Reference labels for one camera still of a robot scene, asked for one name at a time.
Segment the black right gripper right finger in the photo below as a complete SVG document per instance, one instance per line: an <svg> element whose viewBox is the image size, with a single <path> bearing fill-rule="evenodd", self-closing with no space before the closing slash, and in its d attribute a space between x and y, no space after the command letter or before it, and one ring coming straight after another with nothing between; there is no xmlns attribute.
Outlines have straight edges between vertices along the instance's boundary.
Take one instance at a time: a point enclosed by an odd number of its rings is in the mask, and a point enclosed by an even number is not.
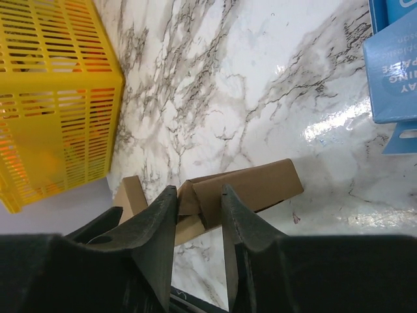
<svg viewBox="0 0 417 313"><path fill-rule="evenodd" d="M415 312L416 238L289 236L222 189L230 312Z"/></svg>

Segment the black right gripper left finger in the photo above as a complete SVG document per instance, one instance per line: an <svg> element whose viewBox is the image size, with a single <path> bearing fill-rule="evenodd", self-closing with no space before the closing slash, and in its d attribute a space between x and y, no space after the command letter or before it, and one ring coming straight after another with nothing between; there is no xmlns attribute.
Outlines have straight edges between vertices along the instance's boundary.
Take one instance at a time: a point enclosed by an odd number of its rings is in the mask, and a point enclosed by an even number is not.
<svg viewBox="0 0 417 313"><path fill-rule="evenodd" d="M2 312L167 312L177 189L88 243L1 236Z"/></svg>

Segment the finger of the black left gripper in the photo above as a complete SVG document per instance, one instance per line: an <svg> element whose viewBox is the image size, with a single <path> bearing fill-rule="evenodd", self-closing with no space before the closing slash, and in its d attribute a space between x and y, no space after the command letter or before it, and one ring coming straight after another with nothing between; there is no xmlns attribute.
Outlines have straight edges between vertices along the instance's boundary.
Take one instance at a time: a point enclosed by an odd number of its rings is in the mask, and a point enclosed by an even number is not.
<svg viewBox="0 0 417 313"><path fill-rule="evenodd" d="M86 225L66 235L76 243L88 243L95 237L112 230L119 225L123 213L122 207L111 207Z"/></svg>

